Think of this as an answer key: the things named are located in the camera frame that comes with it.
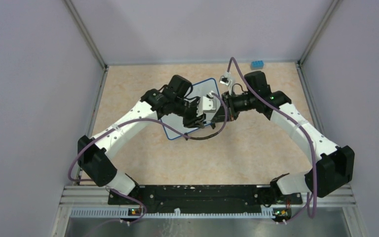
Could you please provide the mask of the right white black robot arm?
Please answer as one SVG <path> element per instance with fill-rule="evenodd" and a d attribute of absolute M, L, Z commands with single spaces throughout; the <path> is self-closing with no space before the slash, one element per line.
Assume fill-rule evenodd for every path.
<path fill-rule="evenodd" d="M 327 139 L 307 121 L 291 99 L 282 91 L 272 92 L 265 73 L 253 71 L 244 75 L 248 91 L 235 94 L 234 79 L 229 72 L 220 78 L 228 86 L 212 123 L 234 121 L 244 111 L 255 110 L 280 126 L 306 154 L 312 169 L 309 172 L 283 174 L 270 182 L 269 196 L 283 203 L 290 194 L 310 192 L 323 198 L 352 180 L 355 153 L 349 146 L 340 147 Z"/>

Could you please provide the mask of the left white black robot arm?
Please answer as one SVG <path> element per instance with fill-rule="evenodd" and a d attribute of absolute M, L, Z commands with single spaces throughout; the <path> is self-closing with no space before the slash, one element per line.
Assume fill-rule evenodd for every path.
<path fill-rule="evenodd" d="M 160 90 L 148 90 L 135 106 L 122 118 L 94 138 L 83 136 L 79 140 L 82 149 L 77 163 L 89 178 L 99 187 L 119 192 L 126 204 L 138 199 L 136 182 L 111 162 L 119 150 L 150 122 L 158 122 L 163 116 L 175 114 L 182 117 L 185 127 L 201 127 L 206 111 L 215 109 L 211 95 L 185 97 L 192 83 L 182 76 L 174 75 Z"/>

